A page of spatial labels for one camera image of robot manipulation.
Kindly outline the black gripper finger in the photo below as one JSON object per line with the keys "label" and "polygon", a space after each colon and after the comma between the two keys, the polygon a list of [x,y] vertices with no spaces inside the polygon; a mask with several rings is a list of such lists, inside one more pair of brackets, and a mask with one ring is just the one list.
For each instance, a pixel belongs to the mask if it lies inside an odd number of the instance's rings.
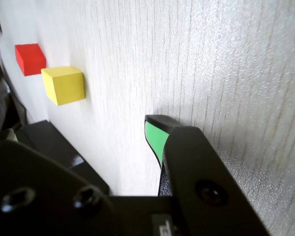
{"label": "black gripper finger", "polygon": [[0,132],[0,236],[117,236],[116,214],[95,186]]}
{"label": "black gripper finger", "polygon": [[165,169],[189,236],[266,236],[268,231],[203,132],[145,116],[145,137]]}

